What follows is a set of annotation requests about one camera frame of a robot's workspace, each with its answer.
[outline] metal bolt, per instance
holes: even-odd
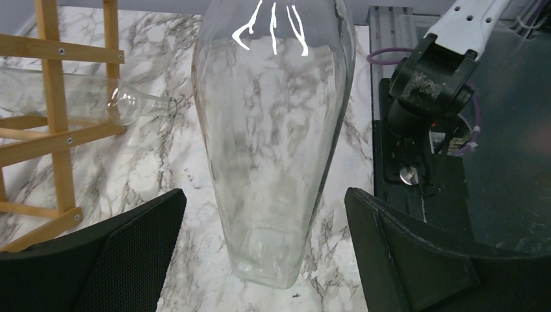
[[[419,184],[419,177],[415,167],[405,167],[400,170],[400,179],[407,185]]]

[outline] clear glass vase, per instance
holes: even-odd
[[[122,79],[70,73],[63,79],[67,115],[73,121],[129,125],[141,116],[174,117],[177,112],[173,97],[145,94]],[[42,71],[0,67],[0,108],[47,116],[45,103]]]
[[[296,281],[354,62],[343,0],[211,2],[192,81],[236,276]]]

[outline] gray marble vein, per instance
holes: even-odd
[[[63,41],[103,45],[103,14],[62,7]],[[119,11],[123,79],[145,93],[171,95],[176,118],[142,117],[124,135],[71,151],[78,228],[127,211],[173,188],[188,205],[158,311],[366,311],[344,209],[348,187],[372,192],[370,72],[367,27],[357,27],[357,64],[325,191],[297,282],[284,291],[240,281],[231,274],[207,157],[192,97],[190,67],[200,16]],[[36,36],[36,29],[29,33]],[[40,69],[33,59],[4,58],[5,66]],[[104,75],[105,65],[65,62],[70,73]],[[42,157],[15,201],[55,206],[50,156]],[[43,224],[44,219],[0,215],[0,244]]]

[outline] marble surface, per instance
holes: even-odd
[[[74,148],[79,228],[122,213],[170,189],[184,190],[188,205],[158,311],[367,311],[344,208],[348,187],[369,192],[372,184],[370,72],[367,27],[357,27],[357,61],[346,111],[312,237],[297,282],[276,290],[231,274],[192,98],[190,63],[200,16],[120,11],[120,47],[127,63],[122,77],[141,91],[174,96],[174,119],[140,118],[126,134]],[[103,14],[62,7],[65,42],[103,45]],[[29,33],[36,36],[36,29]],[[40,61],[4,58],[0,64],[40,69]],[[70,73],[104,75],[99,64],[65,62]],[[13,191],[18,203],[55,206],[50,156],[38,160],[28,182]],[[0,245],[45,220],[0,215]]]

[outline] purple cable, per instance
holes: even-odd
[[[388,53],[388,52],[408,52],[412,53],[414,49],[411,49],[409,47],[387,47],[385,49],[377,50],[373,53],[370,53],[367,56],[367,61],[373,65],[397,65],[402,60],[376,60],[373,57],[376,57],[377,55]],[[471,87],[473,90],[475,90],[474,85],[472,83],[465,83],[467,86]],[[478,101],[478,96],[476,96],[476,91],[472,95],[472,106],[474,108],[474,126],[472,131],[472,136],[467,143],[467,145],[463,146],[461,149],[455,151],[452,153],[453,156],[462,156],[464,153],[468,151],[472,151],[474,147],[476,146],[476,141],[478,140],[478,137],[480,136],[480,123],[482,119],[482,113],[480,112],[480,102]]]
[[[376,57],[379,54],[388,53],[388,52],[408,52],[412,53],[414,50],[409,47],[387,47],[385,49],[377,50],[367,56],[367,61],[374,65],[397,65],[402,60],[376,60],[373,57]]]

